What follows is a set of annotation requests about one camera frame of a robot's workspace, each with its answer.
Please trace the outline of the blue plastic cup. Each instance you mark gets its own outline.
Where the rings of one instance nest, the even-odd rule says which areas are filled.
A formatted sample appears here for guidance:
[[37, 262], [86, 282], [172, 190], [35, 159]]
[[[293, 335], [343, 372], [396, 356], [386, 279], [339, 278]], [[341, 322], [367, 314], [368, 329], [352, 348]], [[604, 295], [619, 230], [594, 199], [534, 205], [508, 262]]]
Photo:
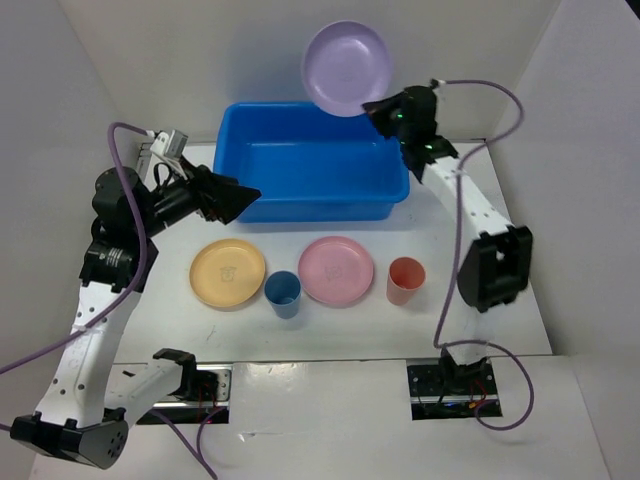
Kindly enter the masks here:
[[264, 285], [264, 295], [281, 319], [291, 319], [298, 314], [301, 293], [300, 280], [290, 271], [272, 273]]

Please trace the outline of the yellow plastic plate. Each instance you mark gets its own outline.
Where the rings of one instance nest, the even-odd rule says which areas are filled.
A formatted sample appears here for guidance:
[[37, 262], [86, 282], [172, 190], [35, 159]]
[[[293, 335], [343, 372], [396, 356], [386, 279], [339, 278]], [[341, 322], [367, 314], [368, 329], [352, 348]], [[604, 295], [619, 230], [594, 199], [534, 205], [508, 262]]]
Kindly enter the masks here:
[[232, 309], [256, 294], [265, 275], [261, 251], [248, 241], [228, 238], [207, 245], [194, 257], [189, 283], [202, 303]]

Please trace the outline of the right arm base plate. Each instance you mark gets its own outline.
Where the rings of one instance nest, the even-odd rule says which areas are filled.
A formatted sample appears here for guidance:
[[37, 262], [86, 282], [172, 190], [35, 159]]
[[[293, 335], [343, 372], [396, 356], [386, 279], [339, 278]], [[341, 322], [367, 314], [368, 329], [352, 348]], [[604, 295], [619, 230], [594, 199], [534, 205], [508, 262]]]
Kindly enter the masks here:
[[494, 371], [488, 360], [457, 367], [449, 358], [406, 364], [413, 421], [502, 416]]

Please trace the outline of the orange plastic cup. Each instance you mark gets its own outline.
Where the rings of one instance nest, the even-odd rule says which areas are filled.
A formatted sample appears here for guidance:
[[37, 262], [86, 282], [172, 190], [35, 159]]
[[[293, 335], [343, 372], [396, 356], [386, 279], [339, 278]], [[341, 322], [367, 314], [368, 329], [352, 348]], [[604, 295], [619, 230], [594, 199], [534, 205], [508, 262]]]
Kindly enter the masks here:
[[405, 305], [424, 285], [426, 271], [414, 258], [400, 257], [389, 266], [386, 296], [393, 305]]

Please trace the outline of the purple plastic plate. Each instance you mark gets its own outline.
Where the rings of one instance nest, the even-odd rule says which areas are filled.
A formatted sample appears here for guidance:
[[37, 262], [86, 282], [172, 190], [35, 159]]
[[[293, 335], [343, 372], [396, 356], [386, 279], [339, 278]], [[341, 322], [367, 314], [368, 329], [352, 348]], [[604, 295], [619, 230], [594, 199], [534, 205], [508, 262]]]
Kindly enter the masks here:
[[372, 28], [352, 20], [323, 27], [309, 42], [301, 77], [310, 100], [337, 117], [355, 117], [362, 105], [385, 97], [393, 62]]

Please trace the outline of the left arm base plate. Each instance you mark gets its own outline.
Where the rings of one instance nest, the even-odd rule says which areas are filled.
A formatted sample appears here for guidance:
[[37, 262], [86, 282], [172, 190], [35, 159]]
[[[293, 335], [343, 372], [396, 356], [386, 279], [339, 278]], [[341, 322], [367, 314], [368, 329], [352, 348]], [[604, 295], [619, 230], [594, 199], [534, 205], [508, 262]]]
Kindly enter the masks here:
[[209, 414], [208, 424], [228, 424], [233, 366], [230, 363], [200, 363], [201, 380], [187, 397], [169, 395], [156, 402], [138, 425], [156, 425], [161, 420], [153, 415], [159, 412], [172, 423], [182, 425], [201, 424]]

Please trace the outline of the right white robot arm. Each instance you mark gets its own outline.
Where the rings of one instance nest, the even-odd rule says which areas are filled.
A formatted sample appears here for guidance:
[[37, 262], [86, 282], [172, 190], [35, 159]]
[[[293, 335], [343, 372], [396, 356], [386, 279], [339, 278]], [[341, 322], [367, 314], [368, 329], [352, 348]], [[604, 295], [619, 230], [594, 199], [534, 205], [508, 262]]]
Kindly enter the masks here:
[[439, 134], [441, 85], [407, 87], [363, 110], [380, 135], [398, 142], [407, 169], [454, 219], [452, 274], [433, 345], [450, 359], [438, 369], [440, 385], [459, 393], [491, 348], [495, 309], [514, 303], [529, 285], [533, 234], [497, 210], [465, 170], [471, 156]]

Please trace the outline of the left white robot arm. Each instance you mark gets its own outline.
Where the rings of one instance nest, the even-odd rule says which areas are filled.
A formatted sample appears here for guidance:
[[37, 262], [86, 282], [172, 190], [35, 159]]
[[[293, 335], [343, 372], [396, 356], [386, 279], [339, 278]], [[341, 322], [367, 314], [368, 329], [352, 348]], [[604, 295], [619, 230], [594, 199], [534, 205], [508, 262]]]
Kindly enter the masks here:
[[165, 396], [194, 396], [203, 373], [193, 354], [155, 353], [139, 373], [108, 392], [115, 355], [158, 250], [152, 238], [192, 213], [228, 224], [260, 198], [255, 188], [184, 162], [185, 174], [148, 189], [132, 168], [111, 168], [95, 182], [97, 214], [80, 273], [71, 340], [33, 413], [14, 419], [11, 438], [48, 457], [102, 470], [120, 457], [130, 429]]

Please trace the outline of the pink plastic plate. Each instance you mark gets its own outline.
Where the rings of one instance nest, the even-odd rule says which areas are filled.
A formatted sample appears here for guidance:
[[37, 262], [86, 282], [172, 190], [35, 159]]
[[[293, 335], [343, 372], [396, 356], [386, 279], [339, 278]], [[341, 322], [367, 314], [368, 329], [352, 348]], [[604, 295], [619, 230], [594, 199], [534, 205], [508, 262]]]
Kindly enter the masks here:
[[357, 303], [369, 290], [374, 262], [355, 240], [325, 236], [305, 248], [297, 273], [311, 298], [332, 307], [346, 307]]

